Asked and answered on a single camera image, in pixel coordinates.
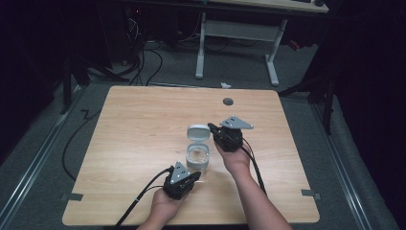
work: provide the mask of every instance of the wire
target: wire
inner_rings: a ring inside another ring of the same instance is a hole
[[[63,153],[62,153],[62,167],[63,170],[65,170],[65,172],[69,175],[69,177],[71,177],[72,180],[76,181],[76,178],[68,171],[68,169],[66,168],[66,163],[65,163],[65,158],[66,158],[66,151],[68,150],[69,145],[71,144],[72,140],[75,138],[75,136],[79,133],[79,131],[90,121],[92,121],[93,118],[95,118],[99,113],[101,113],[102,110],[99,110],[98,112],[96,112],[95,114],[93,114],[90,117],[87,117],[87,113],[85,115],[85,119],[86,121],[81,124],[76,130],[75,132],[71,135],[71,137],[69,138],[68,142],[65,145],[65,148],[63,149]]]
[[[197,35],[195,37],[193,37],[193,36],[196,34],[197,28],[199,28],[199,24],[200,24],[199,22],[200,22],[201,16],[202,16],[202,13],[199,14],[199,17],[197,18],[196,26],[194,27],[194,30],[191,33],[191,35],[185,39],[179,40],[178,42],[194,40],[194,39],[200,37],[200,35]]]
[[[148,84],[149,84],[149,82],[151,81],[151,79],[152,79],[152,78],[158,73],[158,71],[161,69],[161,67],[162,67],[162,62],[163,62],[161,55],[159,55],[158,53],[156,53],[156,52],[153,51],[153,50],[149,50],[149,51],[152,52],[152,53],[154,53],[155,55],[157,55],[157,56],[159,57],[159,59],[161,59],[161,63],[159,64],[159,67],[158,67],[158,69],[155,71],[155,73],[153,73],[153,74],[151,75],[151,77],[148,78],[148,80],[147,80],[147,82],[146,82],[146,86],[148,86]]]
[[[237,46],[246,46],[246,47],[260,45],[263,42],[264,41],[256,40],[256,41],[253,41],[253,42],[251,42],[249,44],[244,44],[244,43],[241,43],[241,42],[236,42],[236,41],[230,40],[230,44],[237,45]]]
[[[182,42],[178,42],[177,44],[178,45],[180,45],[180,46],[182,46],[182,47],[187,47],[187,48],[192,48],[192,47],[196,47],[196,46],[198,46],[200,43],[199,43],[199,41],[195,41],[192,45],[185,45],[184,43],[190,43],[190,42],[192,42],[192,39],[191,40],[188,40],[188,41],[182,41]]]
[[[225,49],[229,46],[229,44],[230,44],[230,39],[227,38],[227,37],[219,37],[219,38],[213,38],[213,39],[212,39],[212,41],[221,41],[221,40],[224,40],[225,44],[223,45],[223,47],[221,47],[221,48],[219,48],[219,49],[211,49],[211,48],[209,48],[207,45],[205,45],[204,47],[205,47],[205,49],[208,50],[208,51],[213,51],[213,52],[220,52],[220,51],[223,51],[223,50],[225,50]]]
[[[156,188],[164,188],[163,185],[156,185],[156,186],[152,186],[149,189],[147,189],[147,191],[151,190],[151,189],[156,189]]]
[[[135,80],[135,85],[137,85],[137,82],[138,82],[138,80],[140,80],[140,83],[141,83],[141,85],[143,85],[143,81],[142,81],[142,79],[141,79],[141,71],[143,71],[143,69],[144,69],[144,63],[145,63],[145,61],[146,61],[146,56],[145,56],[145,54],[144,54],[144,46],[143,46],[143,49],[141,50],[141,54],[142,54],[142,64],[141,64],[141,67],[140,67],[140,65],[138,65],[138,72],[137,72],[137,74],[134,76],[134,78],[132,78],[132,80],[129,82],[129,84],[128,85],[131,85]]]
[[[131,64],[131,66],[128,69],[123,70],[122,72],[117,73],[115,75],[122,77],[122,76],[127,75],[127,74],[129,74],[131,72],[134,72],[138,68],[139,64],[140,64],[139,59],[135,58],[133,63]],[[96,73],[96,72],[94,72],[94,71],[92,71],[90,69],[87,69],[87,73],[89,75],[91,75],[93,77],[97,77],[97,78],[106,78],[107,77],[105,74],[99,74],[99,73]]]
[[[265,190],[265,186],[263,185],[263,180],[262,180],[262,176],[260,176],[260,172],[259,172],[259,167],[257,165],[257,161],[255,159],[255,155],[253,152],[253,149],[251,148],[250,144],[247,142],[247,140],[245,140],[244,138],[242,138],[242,140],[244,140],[244,142],[247,144],[247,146],[250,148],[250,151],[248,151],[247,149],[245,149],[244,147],[240,147],[243,151],[245,151],[245,153],[247,153],[247,155],[250,157],[251,161],[253,162],[254,165],[254,170],[257,174],[257,179],[258,179],[258,183],[260,188],[263,190],[263,192],[267,195],[266,190]]]
[[[151,181],[149,181],[149,183],[146,185],[146,187],[141,191],[141,193],[137,196],[137,198],[135,198],[135,200],[131,203],[131,205],[128,207],[128,209],[125,211],[124,215],[120,218],[120,220],[116,223],[115,229],[119,229],[119,227],[122,225],[122,223],[124,222],[124,220],[128,217],[128,215],[131,213],[131,211],[134,209],[135,205],[137,205],[138,202],[140,202],[140,199],[143,197],[143,195],[149,191],[152,188],[158,187],[158,186],[154,186],[149,188],[149,186],[159,177],[161,176],[163,173],[170,173],[171,171],[173,171],[173,166],[159,172],[158,174],[155,175],[155,177],[152,178]]]

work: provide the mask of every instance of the table top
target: table top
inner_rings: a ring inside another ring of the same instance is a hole
[[[223,99],[231,98],[233,105]],[[254,126],[243,136],[254,150],[268,197],[289,222],[316,222],[319,213],[278,94],[271,90],[113,86],[84,157],[63,222],[114,225],[160,171],[186,167],[190,125],[219,123],[232,115]],[[209,166],[169,224],[245,223],[233,178],[213,137]],[[257,178],[252,167],[252,175]],[[163,185],[167,174],[153,185]],[[149,214],[153,190],[124,221],[138,225]]]
[[[317,7],[314,0],[311,3],[303,3],[293,0],[210,0],[210,2],[246,5],[251,7],[264,7],[298,12],[328,12],[328,7],[324,4]]]

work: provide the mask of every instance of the black cable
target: black cable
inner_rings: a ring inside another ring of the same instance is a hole
[[[137,74],[134,76],[134,78],[132,78],[132,80],[129,82],[128,85],[131,85],[135,80],[135,85],[137,85],[137,81],[140,80],[141,85],[143,85],[143,82],[141,80],[141,72],[144,69],[144,63],[146,62],[146,56],[144,54],[144,46],[143,49],[141,50],[141,54],[142,54],[142,63],[141,63],[141,67],[140,65],[138,65],[138,72]]]
[[[251,47],[251,46],[260,45],[263,42],[264,41],[256,40],[254,42],[251,42],[250,44],[244,44],[244,43],[241,43],[241,42],[235,42],[233,40],[230,40],[230,44],[237,45],[237,46],[245,46],[245,47]]]
[[[211,48],[209,48],[207,45],[205,45],[204,47],[205,47],[205,49],[206,50],[208,50],[208,51],[213,51],[213,52],[220,52],[220,51],[223,51],[224,49],[226,49],[227,47],[228,47],[228,45],[230,44],[230,39],[229,38],[227,38],[227,37],[220,37],[220,38],[218,38],[218,39],[213,39],[213,41],[216,41],[216,40],[225,40],[224,42],[225,42],[225,44],[224,44],[224,46],[223,47],[221,47],[221,48],[219,48],[219,49],[211,49]]]
[[[156,188],[164,188],[163,185],[156,185],[156,186],[152,186],[149,189],[147,189],[147,191],[151,190],[151,189],[156,189]]]
[[[162,62],[163,62],[162,57],[161,57],[158,53],[156,53],[156,52],[153,51],[153,50],[149,50],[149,51],[152,52],[152,53],[154,53],[155,55],[157,55],[157,56],[159,57],[159,59],[161,59],[161,63],[159,64],[159,67],[158,67],[158,69],[155,71],[155,73],[153,73],[153,74],[151,75],[151,77],[148,78],[148,80],[147,80],[147,82],[146,82],[146,86],[148,86],[149,81],[151,81],[151,79],[152,79],[152,78],[158,73],[158,71],[161,69],[161,67],[162,67]]]
[[[115,75],[122,77],[124,75],[130,74],[138,68],[138,65],[139,65],[139,60],[137,58],[135,58],[133,63],[131,64],[131,66],[128,69],[123,70],[122,72],[117,73]],[[107,78],[107,76],[105,74],[99,74],[99,73],[93,72],[90,69],[87,69],[87,73],[96,78]]]
[[[71,177],[71,179],[73,179],[74,181],[76,181],[76,178],[68,171],[68,169],[66,168],[66,164],[65,164],[65,157],[66,157],[66,151],[68,150],[69,145],[71,144],[72,140],[75,138],[75,136],[78,134],[78,132],[90,121],[92,121],[93,118],[95,118],[99,113],[101,113],[102,110],[99,110],[98,112],[96,112],[95,114],[93,114],[90,117],[87,117],[87,114],[85,116],[86,121],[81,124],[76,130],[75,132],[71,135],[71,137],[69,138],[68,142],[65,145],[65,148],[63,149],[63,153],[62,153],[62,167],[63,170],[65,170],[65,172],[69,175],[69,177]]]
[[[259,186],[260,186],[260,188],[263,190],[263,192],[267,195],[266,190],[265,190],[265,186],[264,186],[264,184],[263,184],[262,176],[260,176],[259,167],[258,167],[258,165],[257,165],[257,161],[256,161],[256,159],[255,159],[254,152],[253,152],[253,150],[252,150],[250,144],[247,142],[247,140],[245,140],[245,139],[242,139],[242,140],[244,140],[244,142],[245,142],[245,143],[247,144],[247,146],[250,148],[251,153],[250,153],[247,149],[245,149],[244,147],[240,147],[240,148],[241,148],[243,151],[245,151],[245,153],[247,153],[247,155],[250,157],[251,161],[253,162],[254,170],[255,170],[255,172],[256,172],[256,174],[257,174],[257,180],[258,180]]]
[[[200,38],[200,35],[195,35],[195,34],[196,34],[196,32],[197,32],[197,29],[199,28],[199,25],[201,24],[201,23],[200,23],[201,18],[202,18],[202,12],[199,14],[199,17],[197,18],[196,26],[194,27],[194,30],[193,30],[192,34],[189,35],[188,37],[186,37],[185,39],[178,40],[178,41],[177,41],[177,44],[179,44],[179,45],[181,45],[181,46],[184,46],[184,47],[195,47],[195,46],[198,44],[198,42],[197,42],[197,43],[195,43],[194,46],[185,46],[185,45],[182,44],[182,42],[188,42],[188,41],[191,41],[191,40],[195,40],[195,39],[197,39],[197,38]]]
[[[104,68],[104,66],[101,66],[96,62],[93,62],[93,61],[88,60],[88,59],[86,59],[84,57],[81,57],[81,56],[74,56],[74,58],[75,58],[76,61],[79,61],[80,64],[82,64],[84,66],[90,66],[90,67],[96,69],[97,71],[104,74],[106,78],[109,78],[109,79],[111,79],[113,81],[128,81],[128,79],[122,78],[118,74],[115,74],[115,73],[111,72],[110,70]]]
[[[178,41],[177,44],[180,45],[180,46],[186,47],[186,48],[193,48],[193,47],[196,47],[196,46],[198,46],[200,44],[199,40],[195,41],[197,38],[199,38],[199,37],[197,36],[194,39],[190,39],[190,40],[187,40],[187,41]]]
[[[141,191],[141,193],[135,198],[135,200],[131,203],[131,205],[128,207],[128,209],[125,211],[124,215],[120,218],[120,220],[116,223],[115,229],[119,229],[124,220],[128,217],[128,215],[131,213],[131,211],[134,209],[135,205],[137,205],[138,202],[140,202],[140,199],[143,197],[143,195],[149,190],[149,186],[163,173],[169,173],[173,171],[173,166],[159,172],[155,177],[152,178],[151,181],[146,185],[146,187]]]

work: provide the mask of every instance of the white desk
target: white desk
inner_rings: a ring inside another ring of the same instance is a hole
[[[317,7],[314,2],[302,3],[291,0],[211,0],[214,3],[238,4],[243,6],[272,8],[286,11],[299,12],[328,12],[326,5]],[[269,55],[265,56],[266,66],[268,67],[269,78],[274,86],[279,85],[277,73],[275,71],[274,58],[281,43],[283,32],[287,20],[284,19],[281,25],[275,27],[214,21],[207,20],[206,13],[202,13],[201,31],[200,31],[200,47],[197,55],[196,78],[202,79],[204,72],[204,42],[206,35],[226,36],[231,38],[252,39],[261,41],[272,41],[273,46]]]

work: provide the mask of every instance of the black cord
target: black cord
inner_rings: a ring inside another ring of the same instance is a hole
[[[254,42],[252,42],[250,44],[244,44],[244,43],[235,42],[233,40],[230,40],[230,44],[237,45],[237,46],[245,46],[245,47],[251,47],[251,46],[260,45],[261,43],[263,43],[263,41],[260,41],[260,40],[254,41]]]
[[[93,114],[90,117],[87,117],[87,113],[85,116],[86,121],[81,124],[76,130],[75,132],[71,135],[71,137],[69,138],[68,142],[65,145],[65,148],[63,149],[63,153],[62,153],[62,167],[63,170],[65,170],[65,172],[69,175],[69,177],[71,177],[71,179],[73,179],[74,181],[76,181],[76,178],[68,171],[68,169],[66,168],[66,164],[65,164],[65,157],[66,157],[66,151],[68,150],[69,145],[71,144],[72,140],[75,138],[75,136],[78,134],[78,132],[90,121],[92,121],[93,118],[95,118],[99,113],[101,113],[102,110],[99,110],[98,112],[96,112],[95,114]]]
[[[178,41],[177,44],[186,48],[193,48],[196,47],[200,44],[199,40],[197,40],[198,38],[200,38],[199,36],[191,38],[189,40],[185,40],[185,41]]]
[[[151,75],[151,77],[148,78],[148,80],[147,80],[147,82],[146,82],[146,86],[148,86],[149,81],[151,81],[151,79],[152,79],[152,78],[158,73],[158,71],[161,69],[161,67],[162,67],[162,62],[163,62],[163,59],[162,59],[161,55],[159,55],[158,53],[156,53],[156,52],[153,51],[153,50],[149,50],[149,51],[152,52],[152,53],[154,53],[155,55],[157,55],[157,56],[159,57],[159,59],[161,59],[161,63],[159,64],[159,67],[158,67],[158,69],[155,71],[155,73],[153,73],[153,74]]]
[[[147,189],[147,191],[151,190],[151,189],[156,189],[156,188],[164,188],[163,185],[156,185],[156,186],[152,186],[149,189]]]
[[[240,148],[241,148],[243,151],[245,151],[245,153],[247,153],[247,155],[250,157],[251,161],[253,162],[254,169],[255,169],[255,172],[256,172],[256,174],[257,174],[257,179],[258,179],[259,186],[260,186],[260,188],[263,190],[263,192],[267,195],[266,190],[265,190],[265,186],[263,185],[262,176],[260,176],[259,167],[258,167],[258,165],[257,165],[257,161],[256,161],[256,159],[255,159],[255,155],[254,155],[253,149],[251,148],[251,146],[250,146],[250,144],[247,142],[247,140],[245,140],[245,139],[242,139],[242,140],[244,140],[244,142],[245,142],[245,143],[247,144],[247,146],[250,148],[251,153],[250,153],[247,149],[245,149],[244,147],[240,147]]]
[[[158,46],[154,47],[153,49],[152,48],[151,49],[145,49],[145,51],[153,51],[153,50],[158,50],[159,48],[161,48],[161,42],[159,40],[147,41],[146,44],[147,43],[153,43],[153,42],[158,43]]]
[[[219,49],[211,49],[209,48],[207,45],[205,45],[205,49],[208,51],[213,51],[213,52],[220,52],[223,51],[224,49],[226,49],[228,47],[228,45],[230,44],[230,39],[227,37],[221,37],[221,38],[214,38],[213,41],[218,41],[218,40],[225,40],[225,44],[223,45],[223,47],[219,48]]]
[[[124,75],[134,72],[138,68],[139,63],[140,63],[140,60],[138,58],[135,58],[133,63],[131,64],[131,66],[128,69],[126,69],[120,73],[117,73],[116,75],[122,77]],[[99,73],[93,72],[90,69],[87,69],[87,73],[96,78],[107,78],[107,76],[105,74],[99,74]]]
[[[171,171],[173,171],[173,166],[159,172],[157,175],[155,175],[155,177],[152,178],[151,181],[149,181],[149,183],[146,185],[146,187],[141,191],[141,193],[137,196],[137,198],[135,198],[135,200],[131,203],[131,205],[128,207],[128,209],[125,211],[124,215],[120,218],[120,220],[116,223],[115,229],[119,229],[120,226],[122,225],[122,223],[124,222],[124,220],[128,217],[128,215],[131,213],[131,211],[134,209],[135,205],[137,205],[138,202],[140,202],[140,199],[143,197],[143,195],[149,191],[150,189],[154,188],[149,188],[149,186],[159,177],[161,176],[163,173],[170,173]]]
[[[141,54],[142,54],[142,61],[143,61],[142,64],[141,64],[141,67],[140,67],[140,65],[138,65],[138,72],[134,76],[134,78],[132,78],[132,80],[129,82],[128,85],[131,85],[134,81],[135,81],[135,85],[137,85],[138,80],[140,80],[141,85],[143,85],[143,81],[141,80],[141,72],[144,69],[144,63],[146,61],[146,56],[144,54],[144,46],[143,46],[143,49],[141,51]]]

